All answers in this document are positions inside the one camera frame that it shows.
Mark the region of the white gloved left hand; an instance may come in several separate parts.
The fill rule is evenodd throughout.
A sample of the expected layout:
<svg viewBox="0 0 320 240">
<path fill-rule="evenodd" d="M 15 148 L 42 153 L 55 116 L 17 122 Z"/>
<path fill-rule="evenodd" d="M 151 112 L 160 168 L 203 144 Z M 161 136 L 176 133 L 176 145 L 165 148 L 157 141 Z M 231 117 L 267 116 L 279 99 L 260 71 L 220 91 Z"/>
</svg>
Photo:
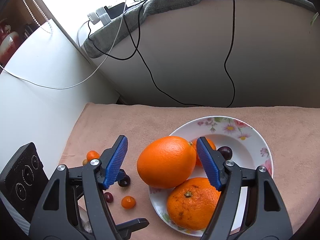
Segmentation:
<svg viewBox="0 0 320 240">
<path fill-rule="evenodd" d="M 87 211 L 85 209 L 83 209 L 81 206 L 78 206 L 78 208 L 79 208 L 79 214 L 80 214 L 82 227 L 84 228 L 84 230 L 87 233 L 92 233 L 93 231 L 91 228 L 91 224 L 89 222 Z"/>
</svg>

